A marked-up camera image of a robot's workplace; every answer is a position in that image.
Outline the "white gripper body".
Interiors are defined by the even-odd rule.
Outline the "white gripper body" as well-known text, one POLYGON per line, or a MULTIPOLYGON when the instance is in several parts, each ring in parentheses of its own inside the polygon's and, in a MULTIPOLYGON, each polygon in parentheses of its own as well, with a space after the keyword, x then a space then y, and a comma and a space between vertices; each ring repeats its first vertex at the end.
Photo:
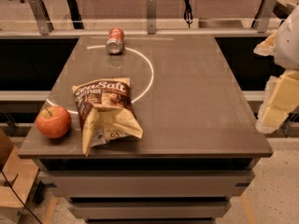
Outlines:
POLYGON ((299 70, 299 6, 278 28, 274 60, 285 69, 299 70))

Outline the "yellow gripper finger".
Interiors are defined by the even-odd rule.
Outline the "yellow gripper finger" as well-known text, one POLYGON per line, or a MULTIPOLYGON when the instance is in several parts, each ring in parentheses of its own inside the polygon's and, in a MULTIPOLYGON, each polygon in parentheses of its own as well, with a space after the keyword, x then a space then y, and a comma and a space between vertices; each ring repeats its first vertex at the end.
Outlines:
POLYGON ((276 36, 276 32, 268 36, 265 41, 261 42, 254 48, 253 52, 261 56, 273 56, 276 36))
POLYGON ((298 106, 299 72, 286 70, 279 77, 271 76, 266 82, 263 103, 258 112, 257 131, 276 131, 298 106))

